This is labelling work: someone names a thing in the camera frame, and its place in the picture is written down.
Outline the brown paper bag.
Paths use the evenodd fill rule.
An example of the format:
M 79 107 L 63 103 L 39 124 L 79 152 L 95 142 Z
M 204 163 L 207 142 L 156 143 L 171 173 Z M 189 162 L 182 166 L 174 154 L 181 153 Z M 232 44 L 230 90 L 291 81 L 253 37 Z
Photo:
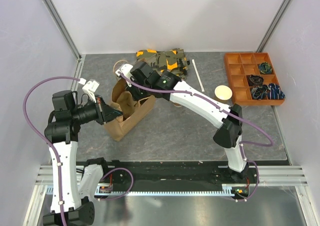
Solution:
M 134 99 L 131 92 L 127 90 L 126 80 L 120 78 L 116 80 L 109 104 L 112 108 L 121 111 L 122 115 L 105 124 L 104 128 L 113 140 L 120 141 L 154 108 L 156 98 L 151 95 Z

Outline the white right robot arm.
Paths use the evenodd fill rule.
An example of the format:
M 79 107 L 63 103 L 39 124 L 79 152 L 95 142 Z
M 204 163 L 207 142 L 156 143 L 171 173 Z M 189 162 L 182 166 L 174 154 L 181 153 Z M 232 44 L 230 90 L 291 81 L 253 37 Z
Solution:
M 129 89 L 137 93 L 154 95 L 180 104 L 205 118 L 216 129 L 213 140 L 223 147 L 228 160 L 229 177 L 233 182 L 242 182 L 249 168 L 241 151 L 242 116 L 241 106 L 229 106 L 218 102 L 192 88 L 179 76 L 163 71 L 158 73 L 148 63 L 124 64 L 116 72 L 126 80 Z

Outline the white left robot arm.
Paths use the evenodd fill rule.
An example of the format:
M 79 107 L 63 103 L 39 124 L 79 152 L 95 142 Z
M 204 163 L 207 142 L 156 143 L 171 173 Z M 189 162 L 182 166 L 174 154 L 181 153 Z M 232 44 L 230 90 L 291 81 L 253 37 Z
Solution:
M 44 131 L 52 144 L 53 197 L 49 214 L 43 216 L 43 225 L 92 225 L 95 219 L 94 192 L 98 182 L 106 182 L 110 171 L 104 158 L 85 163 L 81 181 L 77 180 L 76 154 L 81 125 L 95 121 L 107 124 L 123 113 L 108 104 L 101 96 L 79 105 L 77 92 L 64 90 L 54 93 L 48 125 Z

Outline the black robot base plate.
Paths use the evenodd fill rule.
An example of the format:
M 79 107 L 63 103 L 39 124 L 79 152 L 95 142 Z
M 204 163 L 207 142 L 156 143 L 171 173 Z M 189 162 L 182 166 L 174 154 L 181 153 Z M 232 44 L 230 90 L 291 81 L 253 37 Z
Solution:
M 108 161 L 103 165 L 104 173 L 116 168 L 103 180 L 104 183 L 130 183 L 136 181 L 187 180 L 204 181 L 213 184 L 253 185 L 257 182 L 254 167 L 246 169 L 243 175 L 232 172 L 226 161 Z

